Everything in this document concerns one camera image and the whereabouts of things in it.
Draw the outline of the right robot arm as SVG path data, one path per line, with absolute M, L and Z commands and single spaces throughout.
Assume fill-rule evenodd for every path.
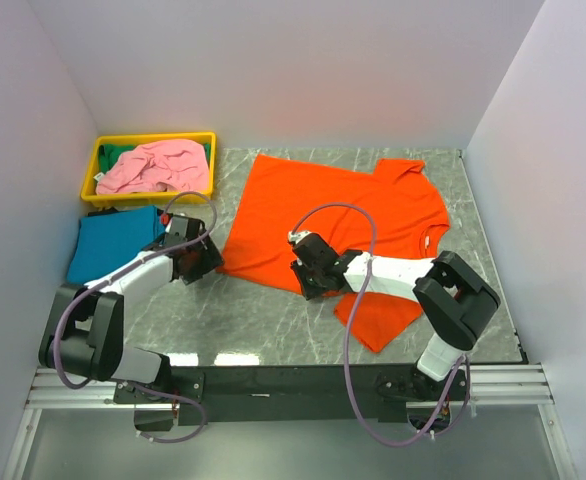
M 303 296 L 340 294 L 340 322 L 368 349 L 381 351 L 424 315 L 434 333 L 412 374 L 417 395 L 433 399 L 447 386 L 454 363 L 470 353 L 497 312 L 497 292 L 458 254 L 399 259 L 359 250 L 338 254 L 318 234 L 291 233 L 291 268 Z

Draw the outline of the orange t-shirt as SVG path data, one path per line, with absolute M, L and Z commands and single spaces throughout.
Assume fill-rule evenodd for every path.
M 258 155 L 222 251 L 219 272 L 297 293 L 291 228 L 318 233 L 337 252 L 434 258 L 450 227 L 421 160 L 382 158 L 372 173 Z

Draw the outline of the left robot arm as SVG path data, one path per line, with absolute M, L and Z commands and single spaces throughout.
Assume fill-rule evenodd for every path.
M 200 280 L 223 258 L 204 221 L 182 214 L 161 219 L 164 231 L 131 261 L 97 280 L 57 289 L 38 361 L 56 370 L 67 387 L 91 380 L 134 383 L 152 402 L 175 392 L 166 355 L 125 344 L 127 309 L 174 281 Z

